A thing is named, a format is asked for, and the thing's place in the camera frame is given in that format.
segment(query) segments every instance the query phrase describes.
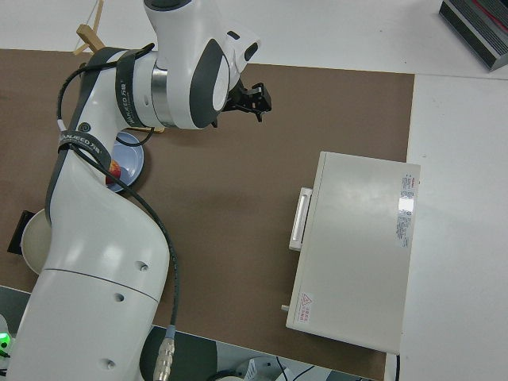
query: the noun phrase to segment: brown mat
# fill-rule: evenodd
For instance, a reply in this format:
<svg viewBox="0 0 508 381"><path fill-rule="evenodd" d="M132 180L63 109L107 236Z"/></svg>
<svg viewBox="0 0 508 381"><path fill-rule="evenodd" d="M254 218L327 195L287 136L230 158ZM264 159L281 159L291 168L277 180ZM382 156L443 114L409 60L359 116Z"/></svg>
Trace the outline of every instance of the brown mat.
<svg viewBox="0 0 508 381"><path fill-rule="evenodd" d="M0 284L30 291L36 276L6 248L23 209L44 206L56 159L56 95L86 58L0 51ZM135 189L173 236L182 278L183 332L382 379L384 353L285 327L298 253L287 248L300 187L320 151L406 160L414 77L250 65L274 110L222 114L219 128L168 130L145 146ZM67 120L76 85L65 103ZM171 285L155 323L166 325Z"/></svg>

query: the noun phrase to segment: cable connector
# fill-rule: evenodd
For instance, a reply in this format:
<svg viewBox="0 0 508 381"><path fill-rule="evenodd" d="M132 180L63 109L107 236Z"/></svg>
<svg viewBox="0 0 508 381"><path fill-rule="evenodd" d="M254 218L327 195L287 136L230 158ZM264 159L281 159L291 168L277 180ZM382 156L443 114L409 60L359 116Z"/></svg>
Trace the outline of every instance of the cable connector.
<svg viewBox="0 0 508 381"><path fill-rule="evenodd" d="M166 337L159 347L153 381L167 381L171 373L173 355L175 354L175 339Z"/></svg>

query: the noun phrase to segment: black bracket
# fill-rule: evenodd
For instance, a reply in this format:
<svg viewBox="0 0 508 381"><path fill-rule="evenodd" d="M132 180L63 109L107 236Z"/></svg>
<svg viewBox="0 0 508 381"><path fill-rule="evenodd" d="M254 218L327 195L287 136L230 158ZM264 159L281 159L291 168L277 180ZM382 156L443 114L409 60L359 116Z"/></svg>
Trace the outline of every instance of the black bracket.
<svg viewBox="0 0 508 381"><path fill-rule="evenodd" d="M228 101L223 111L239 110L254 113L257 121L263 120L263 114L271 111L271 97L262 83L257 83L251 90L247 90L241 80L229 92Z"/></svg>

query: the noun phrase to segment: warning label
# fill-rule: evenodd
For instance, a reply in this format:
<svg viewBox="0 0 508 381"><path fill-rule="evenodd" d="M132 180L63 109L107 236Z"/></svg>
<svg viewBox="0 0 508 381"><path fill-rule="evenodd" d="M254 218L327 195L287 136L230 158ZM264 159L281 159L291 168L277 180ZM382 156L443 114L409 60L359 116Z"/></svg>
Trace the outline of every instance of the warning label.
<svg viewBox="0 0 508 381"><path fill-rule="evenodd" d="M407 248L411 238L411 218L414 212L414 188L416 179L411 174L402 177L395 236L397 245Z"/></svg>
<svg viewBox="0 0 508 381"><path fill-rule="evenodd" d="M308 324L314 297L312 294L301 292L298 308L298 323Z"/></svg>

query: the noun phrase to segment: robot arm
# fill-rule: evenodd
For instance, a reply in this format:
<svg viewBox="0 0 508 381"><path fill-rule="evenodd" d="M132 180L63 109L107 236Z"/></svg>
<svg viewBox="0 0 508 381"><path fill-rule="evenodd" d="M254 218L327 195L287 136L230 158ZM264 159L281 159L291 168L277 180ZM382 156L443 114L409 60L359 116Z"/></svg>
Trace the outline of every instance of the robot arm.
<svg viewBox="0 0 508 381"><path fill-rule="evenodd" d="M46 200L51 248L17 333L8 381L139 379L140 351L170 262L167 240L147 214L105 188L104 175L82 155L108 168L115 137L129 126L201 129L216 124L222 110L260 119L271 109L262 84L246 90L240 81L259 40L226 21L214 1L144 5L159 51L97 52L82 69L68 128L59 120L61 147L83 152L59 153ZM171 327L157 381L169 376Z"/></svg>
<svg viewBox="0 0 508 381"><path fill-rule="evenodd" d="M259 38L225 20L215 2L144 0L144 6L157 34L156 68L166 75L160 91L169 112L161 122L185 129L215 122L260 46ZM270 108L268 100L263 111Z"/></svg>

